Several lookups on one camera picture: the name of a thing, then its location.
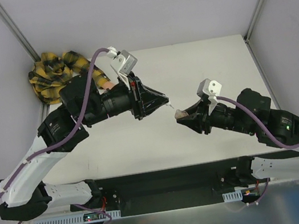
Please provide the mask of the clear nail polish bottle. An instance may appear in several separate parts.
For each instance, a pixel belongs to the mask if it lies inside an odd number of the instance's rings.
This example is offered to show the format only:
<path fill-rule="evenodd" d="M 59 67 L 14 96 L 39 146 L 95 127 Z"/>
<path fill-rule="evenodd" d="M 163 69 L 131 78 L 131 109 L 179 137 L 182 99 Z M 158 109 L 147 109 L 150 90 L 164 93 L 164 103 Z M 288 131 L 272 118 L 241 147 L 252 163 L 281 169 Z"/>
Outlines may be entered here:
<path fill-rule="evenodd" d="M 179 110 L 177 109 L 176 112 L 175 112 L 175 119 L 178 120 L 178 119 L 182 119 L 184 117 L 187 117 L 189 116 L 188 112 L 186 110 Z"/>

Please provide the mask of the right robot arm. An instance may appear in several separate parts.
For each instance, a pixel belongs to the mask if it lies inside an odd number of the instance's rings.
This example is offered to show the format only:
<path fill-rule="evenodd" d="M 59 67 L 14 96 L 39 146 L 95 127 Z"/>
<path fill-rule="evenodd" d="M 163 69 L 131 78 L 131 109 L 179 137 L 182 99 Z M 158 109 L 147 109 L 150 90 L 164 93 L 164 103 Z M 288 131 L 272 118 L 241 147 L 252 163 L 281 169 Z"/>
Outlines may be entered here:
<path fill-rule="evenodd" d="M 200 99 L 185 110 L 177 110 L 176 122 L 198 134 L 208 135 L 213 128 L 256 136 L 268 147 L 299 153 L 299 117 L 289 111 L 272 109 L 271 99 L 244 89 L 236 100 L 218 97 L 218 102 Z M 299 156 L 266 159 L 243 156 L 238 160 L 235 179 L 240 186 L 270 178 L 299 179 Z"/>

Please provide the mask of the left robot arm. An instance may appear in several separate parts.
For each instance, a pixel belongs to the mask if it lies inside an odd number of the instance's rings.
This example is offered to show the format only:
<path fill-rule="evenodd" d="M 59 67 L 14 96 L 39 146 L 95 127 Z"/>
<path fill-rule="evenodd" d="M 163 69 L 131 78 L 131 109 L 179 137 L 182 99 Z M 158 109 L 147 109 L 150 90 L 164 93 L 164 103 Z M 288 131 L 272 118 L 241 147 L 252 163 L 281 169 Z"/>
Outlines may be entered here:
<path fill-rule="evenodd" d="M 51 185 L 44 177 L 61 159 L 86 138 L 87 129 L 111 117 L 131 112 L 137 120 L 151 115 L 168 103 L 168 97 L 145 86 L 134 73 L 113 89 L 101 94 L 87 82 L 85 74 L 72 77 L 60 90 L 61 105 L 38 128 L 30 152 L 21 163 L 12 183 L 0 179 L 0 218 L 4 221 L 30 221 L 53 207 L 70 205 L 71 210 L 85 206 L 97 208 L 103 194 L 94 180 Z"/>

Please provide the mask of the mannequin hand with painted nails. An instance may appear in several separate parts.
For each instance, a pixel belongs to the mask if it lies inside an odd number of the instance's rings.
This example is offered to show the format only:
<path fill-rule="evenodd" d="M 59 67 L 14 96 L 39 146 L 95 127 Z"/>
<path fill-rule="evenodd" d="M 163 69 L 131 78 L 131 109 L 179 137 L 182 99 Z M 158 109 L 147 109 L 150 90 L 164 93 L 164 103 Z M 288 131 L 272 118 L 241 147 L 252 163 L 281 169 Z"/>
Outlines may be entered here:
<path fill-rule="evenodd" d="M 109 81 L 109 82 L 104 83 L 104 84 L 102 85 L 102 88 L 103 88 L 104 90 L 109 90 L 109 89 L 112 89 L 114 86 L 115 86 L 115 84 L 112 83 L 111 81 Z"/>

